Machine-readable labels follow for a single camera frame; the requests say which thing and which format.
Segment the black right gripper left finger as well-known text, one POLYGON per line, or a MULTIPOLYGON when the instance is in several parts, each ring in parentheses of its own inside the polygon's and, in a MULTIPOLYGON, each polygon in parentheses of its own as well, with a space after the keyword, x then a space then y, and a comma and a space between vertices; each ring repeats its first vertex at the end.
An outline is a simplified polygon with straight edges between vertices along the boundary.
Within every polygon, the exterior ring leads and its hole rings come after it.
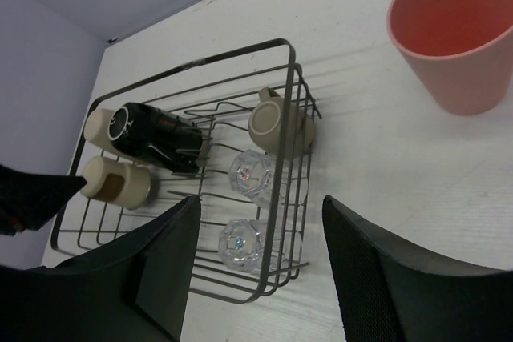
POLYGON ((200 230, 189 196, 53 268, 1 268, 3 341, 177 341, 200 230))

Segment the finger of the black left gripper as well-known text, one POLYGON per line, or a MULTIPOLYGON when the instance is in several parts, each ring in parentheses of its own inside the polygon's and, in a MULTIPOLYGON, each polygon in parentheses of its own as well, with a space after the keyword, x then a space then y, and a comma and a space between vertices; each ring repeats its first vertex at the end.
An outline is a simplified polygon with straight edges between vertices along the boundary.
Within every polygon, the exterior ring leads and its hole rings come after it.
POLYGON ((87 181, 82 176, 41 175, 1 166, 1 233, 38 231, 87 181))

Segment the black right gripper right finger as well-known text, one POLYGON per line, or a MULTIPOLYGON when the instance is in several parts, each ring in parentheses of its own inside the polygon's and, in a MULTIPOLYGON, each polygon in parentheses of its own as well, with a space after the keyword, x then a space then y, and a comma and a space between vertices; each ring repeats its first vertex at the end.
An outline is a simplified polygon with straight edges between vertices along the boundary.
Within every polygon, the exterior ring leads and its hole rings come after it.
POLYGON ((420 247, 334 197, 325 241, 348 341, 510 341, 512 273, 420 247))

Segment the beige tall cup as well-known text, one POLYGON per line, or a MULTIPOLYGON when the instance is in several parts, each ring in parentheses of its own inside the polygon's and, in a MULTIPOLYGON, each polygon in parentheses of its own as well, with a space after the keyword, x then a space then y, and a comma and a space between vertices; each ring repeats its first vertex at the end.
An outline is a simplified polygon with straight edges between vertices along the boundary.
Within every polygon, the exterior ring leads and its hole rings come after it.
POLYGON ((98 148, 117 154, 118 151, 112 146, 108 137, 108 127, 113 114, 114 111, 109 109, 99 108, 92 111, 85 122, 83 136, 86 141, 98 148))

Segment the cream cup brown band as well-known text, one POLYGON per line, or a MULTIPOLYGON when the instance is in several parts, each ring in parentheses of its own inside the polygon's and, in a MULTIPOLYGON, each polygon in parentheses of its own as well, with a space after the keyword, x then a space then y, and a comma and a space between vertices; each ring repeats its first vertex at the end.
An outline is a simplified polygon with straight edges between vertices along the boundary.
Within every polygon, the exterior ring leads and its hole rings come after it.
POLYGON ((95 156, 82 171, 86 185, 80 193, 88 199, 135 210, 145 204, 151 191, 147 167, 95 156))

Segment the black mug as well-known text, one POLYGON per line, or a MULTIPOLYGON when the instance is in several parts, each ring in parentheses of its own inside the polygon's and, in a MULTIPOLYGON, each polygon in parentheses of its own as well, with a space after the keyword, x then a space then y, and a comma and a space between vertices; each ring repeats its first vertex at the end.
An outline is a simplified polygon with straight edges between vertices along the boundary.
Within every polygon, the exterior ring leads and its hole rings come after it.
POLYGON ((125 103, 107 127, 112 146, 138 160, 182 174, 196 174, 202 130, 192 121, 142 103, 125 103))

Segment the salmon pink plastic cup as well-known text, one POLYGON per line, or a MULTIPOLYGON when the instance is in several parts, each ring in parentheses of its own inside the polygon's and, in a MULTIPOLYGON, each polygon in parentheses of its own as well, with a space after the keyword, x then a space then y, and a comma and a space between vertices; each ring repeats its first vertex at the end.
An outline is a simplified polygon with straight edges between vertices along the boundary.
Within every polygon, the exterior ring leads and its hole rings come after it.
POLYGON ((512 80, 512 0, 392 0, 391 42, 454 115, 496 107, 512 80))

